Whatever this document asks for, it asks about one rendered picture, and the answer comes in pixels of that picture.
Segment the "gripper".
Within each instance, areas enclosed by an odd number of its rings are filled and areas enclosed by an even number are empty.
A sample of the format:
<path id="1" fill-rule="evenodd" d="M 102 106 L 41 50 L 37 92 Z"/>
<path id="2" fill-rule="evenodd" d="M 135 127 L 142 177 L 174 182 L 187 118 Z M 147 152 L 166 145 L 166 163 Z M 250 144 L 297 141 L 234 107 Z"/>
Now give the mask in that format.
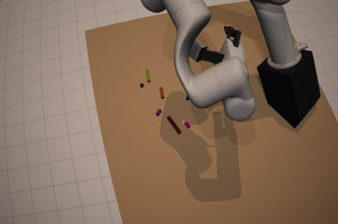
<path id="1" fill-rule="evenodd" d="M 236 56 L 240 58 L 246 65 L 244 48 L 242 46 L 242 43 L 239 41 L 242 32 L 239 30 L 234 30 L 234 28 L 230 26 L 224 26 L 224 30 L 225 34 L 227 35 L 227 39 L 225 40 L 220 52 L 215 52 L 225 55 L 222 61 L 232 56 Z M 234 41 L 230 39 L 230 36 L 234 37 Z"/>

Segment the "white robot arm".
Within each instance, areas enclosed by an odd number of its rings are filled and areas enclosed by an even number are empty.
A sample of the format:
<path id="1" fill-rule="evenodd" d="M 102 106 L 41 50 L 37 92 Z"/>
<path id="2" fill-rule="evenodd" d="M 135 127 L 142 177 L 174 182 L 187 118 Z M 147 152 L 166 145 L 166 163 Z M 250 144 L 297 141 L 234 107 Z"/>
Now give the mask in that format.
<path id="1" fill-rule="evenodd" d="M 308 48 L 307 43 L 294 43 L 283 7 L 289 1 L 250 0 L 270 53 L 268 65 L 274 69 L 296 65 L 301 60 L 301 50 Z M 207 50 L 207 46 L 196 39 L 211 19 L 204 0 L 141 2 L 147 10 L 154 13 L 160 13 L 166 8 L 173 21 L 177 30 L 174 47 L 175 70 L 193 105 L 197 108 L 208 108 L 223 101 L 228 118 L 241 121 L 251 117 L 256 109 L 256 102 L 245 63 L 236 56 L 222 61 L 224 54 Z M 189 57 L 196 62 L 217 64 L 194 76 Z"/>

